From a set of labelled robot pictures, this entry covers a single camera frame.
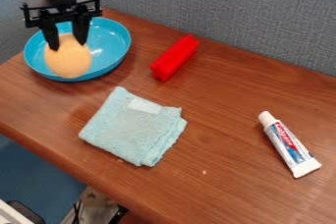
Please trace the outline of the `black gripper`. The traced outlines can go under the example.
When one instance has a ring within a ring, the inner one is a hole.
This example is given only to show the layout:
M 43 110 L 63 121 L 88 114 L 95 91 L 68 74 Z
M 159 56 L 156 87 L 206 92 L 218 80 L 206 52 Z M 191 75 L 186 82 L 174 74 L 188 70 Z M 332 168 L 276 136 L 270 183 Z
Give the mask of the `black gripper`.
M 28 28 L 40 27 L 51 50 L 59 49 L 58 23 L 72 21 L 72 33 L 78 42 L 87 43 L 91 20 L 103 15 L 102 0 L 76 0 L 72 4 L 55 4 L 35 0 L 20 7 Z

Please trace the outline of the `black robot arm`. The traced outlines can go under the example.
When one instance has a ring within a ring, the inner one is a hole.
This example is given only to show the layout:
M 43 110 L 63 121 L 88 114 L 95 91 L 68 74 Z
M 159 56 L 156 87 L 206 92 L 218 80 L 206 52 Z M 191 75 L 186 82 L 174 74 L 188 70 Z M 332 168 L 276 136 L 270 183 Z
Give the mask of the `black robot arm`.
M 27 28 L 39 28 L 51 50 L 58 51 L 60 38 L 58 24 L 71 22 L 76 41 L 84 45 L 88 39 L 91 21 L 103 15 L 102 0 L 39 0 L 23 3 Z

